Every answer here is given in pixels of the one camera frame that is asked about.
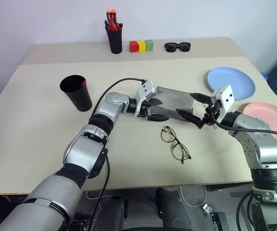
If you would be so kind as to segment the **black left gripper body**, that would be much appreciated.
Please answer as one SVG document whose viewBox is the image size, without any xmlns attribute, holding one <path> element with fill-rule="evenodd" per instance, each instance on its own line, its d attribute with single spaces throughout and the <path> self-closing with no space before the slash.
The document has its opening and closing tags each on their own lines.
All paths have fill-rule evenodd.
<svg viewBox="0 0 277 231">
<path fill-rule="evenodd" d="M 153 105 L 153 103 L 154 103 L 153 99 L 143 101 L 143 103 L 141 104 L 139 117 L 150 118 L 152 116 L 150 107 Z"/>
</svg>

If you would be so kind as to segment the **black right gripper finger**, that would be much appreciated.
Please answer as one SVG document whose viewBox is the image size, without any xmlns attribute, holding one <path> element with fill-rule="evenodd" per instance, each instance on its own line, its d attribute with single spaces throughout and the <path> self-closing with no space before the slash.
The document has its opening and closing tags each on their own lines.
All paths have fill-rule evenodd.
<svg viewBox="0 0 277 231">
<path fill-rule="evenodd" d="M 190 93 L 190 96 L 200 103 L 212 104 L 210 96 L 204 95 L 202 93 Z"/>
<path fill-rule="evenodd" d="M 185 109 L 176 109 L 176 112 L 186 121 L 195 124 L 199 129 L 202 128 L 202 120 L 199 117 L 193 115 Z"/>
</svg>

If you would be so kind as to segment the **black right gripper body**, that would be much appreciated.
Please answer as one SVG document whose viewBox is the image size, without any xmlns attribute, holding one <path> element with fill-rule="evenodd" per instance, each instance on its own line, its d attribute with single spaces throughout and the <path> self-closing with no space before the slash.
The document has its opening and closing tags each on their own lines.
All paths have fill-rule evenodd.
<svg viewBox="0 0 277 231">
<path fill-rule="evenodd" d="M 221 108 L 221 101 L 216 101 L 215 103 L 208 104 L 205 108 L 205 114 L 203 119 L 201 120 L 200 127 L 203 127 L 204 125 L 217 125 L 217 118 L 220 115 Z"/>
</svg>

